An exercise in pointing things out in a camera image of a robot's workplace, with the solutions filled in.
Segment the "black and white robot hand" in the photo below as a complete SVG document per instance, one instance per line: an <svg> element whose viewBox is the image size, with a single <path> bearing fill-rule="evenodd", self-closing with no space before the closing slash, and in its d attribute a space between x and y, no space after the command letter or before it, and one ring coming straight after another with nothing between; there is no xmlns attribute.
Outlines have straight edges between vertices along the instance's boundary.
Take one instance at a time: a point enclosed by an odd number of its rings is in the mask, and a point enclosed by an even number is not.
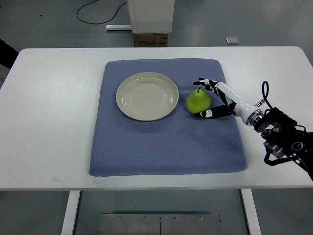
<svg viewBox="0 0 313 235"><path fill-rule="evenodd" d="M214 93L224 103L224 105L195 113L194 116L197 118L215 119L234 115L240 117L245 124L249 125L252 118L260 112L257 106L246 103L243 98L223 82L199 78L193 84L204 86L206 90Z"/></svg>

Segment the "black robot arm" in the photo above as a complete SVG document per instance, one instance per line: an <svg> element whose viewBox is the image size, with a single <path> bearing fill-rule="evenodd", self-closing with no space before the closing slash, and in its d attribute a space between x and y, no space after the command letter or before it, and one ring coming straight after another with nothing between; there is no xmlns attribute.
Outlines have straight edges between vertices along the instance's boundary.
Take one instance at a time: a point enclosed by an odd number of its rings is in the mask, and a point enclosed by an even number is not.
<svg viewBox="0 0 313 235"><path fill-rule="evenodd" d="M249 119L249 124L261 134L265 140L266 154L264 162L275 166L287 162L294 162L313 177L313 134L307 132L306 127L299 125L277 107L271 106L267 97L269 85L262 83L263 99L257 106L266 103L268 109L264 113L258 111Z"/></svg>

